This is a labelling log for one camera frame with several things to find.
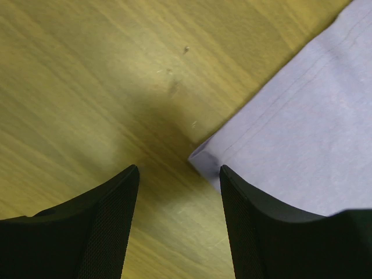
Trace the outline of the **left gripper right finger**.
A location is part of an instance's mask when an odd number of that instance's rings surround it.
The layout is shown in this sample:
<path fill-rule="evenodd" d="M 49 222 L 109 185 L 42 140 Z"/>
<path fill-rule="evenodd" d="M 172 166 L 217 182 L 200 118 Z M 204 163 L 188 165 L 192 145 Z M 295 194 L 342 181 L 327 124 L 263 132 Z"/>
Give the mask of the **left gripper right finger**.
<path fill-rule="evenodd" d="M 310 213 L 225 165 L 220 188 L 236 278 L 371 277 L 371 210 Z"/>

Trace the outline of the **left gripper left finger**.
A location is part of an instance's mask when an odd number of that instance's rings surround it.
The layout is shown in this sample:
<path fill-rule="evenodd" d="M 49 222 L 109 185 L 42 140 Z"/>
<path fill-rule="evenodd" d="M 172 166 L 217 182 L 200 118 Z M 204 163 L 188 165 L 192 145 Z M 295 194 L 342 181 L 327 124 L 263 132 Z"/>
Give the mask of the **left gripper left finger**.
<path fill-rule="evenodd" d="M 2 278 L 120 278 L 140 174 L 107 182 L 34 216 L 1 221 Z"/>

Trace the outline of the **purple t shirt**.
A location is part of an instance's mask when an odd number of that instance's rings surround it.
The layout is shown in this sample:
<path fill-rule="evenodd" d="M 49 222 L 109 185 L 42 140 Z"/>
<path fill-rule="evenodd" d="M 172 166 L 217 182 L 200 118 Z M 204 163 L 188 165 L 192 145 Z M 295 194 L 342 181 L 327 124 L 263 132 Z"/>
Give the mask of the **purple t shirt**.
<path fill-rule="evenodd" d="M 352 1 L 189 162 L 215 188 L 222 165 L 296 208 L 371 207 L 371 2 Z"/>

